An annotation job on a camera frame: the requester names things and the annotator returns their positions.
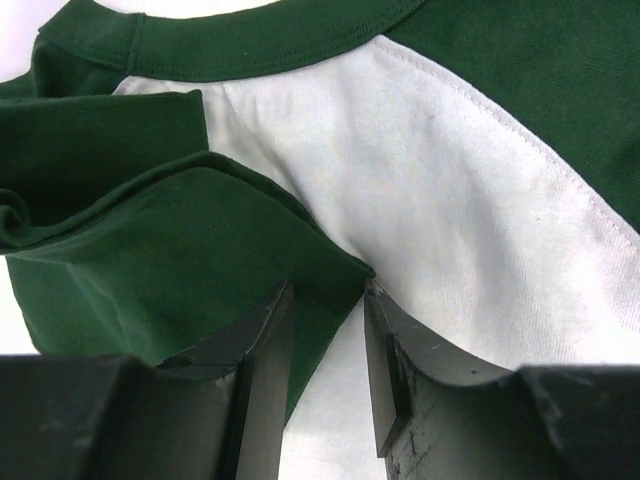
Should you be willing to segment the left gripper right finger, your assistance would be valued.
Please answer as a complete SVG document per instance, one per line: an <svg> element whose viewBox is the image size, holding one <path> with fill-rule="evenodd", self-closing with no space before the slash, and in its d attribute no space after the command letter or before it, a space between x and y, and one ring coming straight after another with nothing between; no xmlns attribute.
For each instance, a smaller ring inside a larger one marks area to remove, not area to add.
<svg viewBox="0 0 640 480"><path fill-rule="evenodd" d="M520 373L457 347L365 286L376 453L390 479L517 479L511 389Z"/></svg>

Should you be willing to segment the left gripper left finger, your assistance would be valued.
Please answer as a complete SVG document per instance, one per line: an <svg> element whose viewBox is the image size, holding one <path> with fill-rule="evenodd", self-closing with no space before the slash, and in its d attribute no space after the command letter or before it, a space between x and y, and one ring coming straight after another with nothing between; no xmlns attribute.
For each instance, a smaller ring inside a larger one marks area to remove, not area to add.
<svg viewBox="0 0 640 480"><path fill-rule="evenodd" d="M248 313L158 366L212 380L223 394L215 479L277 477L294 333L294 287L280 282Z"/></svg>

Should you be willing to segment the white and green t shirt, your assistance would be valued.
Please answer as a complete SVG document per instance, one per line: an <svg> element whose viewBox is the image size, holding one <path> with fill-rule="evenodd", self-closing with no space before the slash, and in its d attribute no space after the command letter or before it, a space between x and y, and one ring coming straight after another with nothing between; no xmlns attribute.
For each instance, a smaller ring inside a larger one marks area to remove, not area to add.
<svg viewBox="0 0 640 480"><path fill-rule="evenodd" d="M155 365L295 285L289 409L367 279L503 367L639 359L635 1L67 3L1 86L35 347Z"/></svg>

